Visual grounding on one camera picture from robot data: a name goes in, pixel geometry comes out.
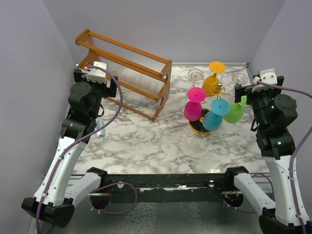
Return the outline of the clear wine glass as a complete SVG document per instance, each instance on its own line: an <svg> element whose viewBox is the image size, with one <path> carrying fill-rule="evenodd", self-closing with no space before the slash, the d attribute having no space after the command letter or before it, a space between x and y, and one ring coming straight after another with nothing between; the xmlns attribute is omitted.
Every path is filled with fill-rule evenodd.
<svg viewBox="0 0 312 234"><path fill-rule="evenodd" d="M188 78L189 78L189 80L193 81L192 86L191 86L193 88L193 87L195 87L195 83L197 81L201 81L204 79L204 73L200 69L191 69L188 72Z"/></svg>
<svg viewBox="0 0 312 234"><path fill-rule="evenodd" d="M232 82L234 84L240 84L240 85L245 85L247 82L247 78L244 74L233 74L232 75Z"/></svg>

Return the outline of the green plastic wine glass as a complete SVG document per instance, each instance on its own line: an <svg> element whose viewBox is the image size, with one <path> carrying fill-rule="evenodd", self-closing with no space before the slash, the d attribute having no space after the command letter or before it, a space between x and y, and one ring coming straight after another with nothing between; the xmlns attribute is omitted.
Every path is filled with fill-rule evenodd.
<svg viewBox="0 0 312 234"><path fill-rule="evenodd" d="M236 124L244 114L245 107L248 107L247 96L242 96L239 103L231 103L230 111L223 116L223 119L229 124Z"/></svg>

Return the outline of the yellow plastic wine glass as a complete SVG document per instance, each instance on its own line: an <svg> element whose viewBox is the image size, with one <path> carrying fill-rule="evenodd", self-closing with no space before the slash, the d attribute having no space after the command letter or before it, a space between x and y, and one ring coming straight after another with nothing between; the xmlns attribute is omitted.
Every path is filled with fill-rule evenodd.
<svg viewBox="0 0 312 234"><path fill-rule="evenodd" d="M222 62L214 61L210 63L209 69L213 74L204 79L202 89L205 91L206 97L218 96L223 87L219 82L218 75L226 71L226 66Z"/></svg>

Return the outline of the blue plastic wine glass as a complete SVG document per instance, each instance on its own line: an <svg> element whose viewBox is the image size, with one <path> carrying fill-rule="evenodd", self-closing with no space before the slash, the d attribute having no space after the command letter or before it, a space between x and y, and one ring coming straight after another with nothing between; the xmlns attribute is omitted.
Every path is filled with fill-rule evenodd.
<svg viewBox="0 0 312 234"><path fill-rule="evenodd" d="M217 98L211 103L211 110L205 115L202 125L208 131L217 130L223 121L223 116L230 111L230 104L227 100Z"/></svg>

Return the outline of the pink plastic wine glass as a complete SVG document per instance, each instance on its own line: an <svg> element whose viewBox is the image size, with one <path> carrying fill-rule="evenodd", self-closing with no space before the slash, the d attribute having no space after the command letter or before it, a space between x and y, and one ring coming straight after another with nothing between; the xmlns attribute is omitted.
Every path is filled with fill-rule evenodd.
<svg viewBox="0 0 312 234"><path fill-rule="evenodd" d="M196 121L201 117L203 102L206 98L206 93L202 88L193 87L187 93L189 101L184 108L184 117L189 121Z"/></svg>

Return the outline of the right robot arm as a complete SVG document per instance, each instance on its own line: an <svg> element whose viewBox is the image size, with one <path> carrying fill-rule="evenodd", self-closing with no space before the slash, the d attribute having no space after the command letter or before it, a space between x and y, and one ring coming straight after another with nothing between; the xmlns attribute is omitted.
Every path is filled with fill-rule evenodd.
<svg viewBox="0 0 312 234"><path fill-rule="evenodd" d="M310 220L300 193L295 157L311 134L308 130L298 146L287 127L298 117L297 103L282 94L283 76L254 76L253 84L235 86L235 102L246 96L257 124L256 142L271 176L274 198L270 199L243 166L228 168L224 185L238 189L250 202L264 234L310 234Z"/></svg>

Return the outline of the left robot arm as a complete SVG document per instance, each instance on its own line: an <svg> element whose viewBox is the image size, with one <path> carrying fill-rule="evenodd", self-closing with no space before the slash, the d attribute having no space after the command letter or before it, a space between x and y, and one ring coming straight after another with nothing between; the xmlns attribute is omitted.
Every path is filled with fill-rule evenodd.
<svg viewBox="0 0 312 234"><path fill-rule="evenodd" d="M108 185L107 172L94 167L72 186L68 186L68 182L90 137L111 123L109 120L97 128L102 99L115 97L121 87L117 77L107 71L107 66L98 62L75 69L74 78L68 97L70 108L61 125L54 159L38 190L32 197L25 198L21 205L35 218L38 233L41 233L41 221L65 227L75 207L90 192L103 192Z"/></svg>

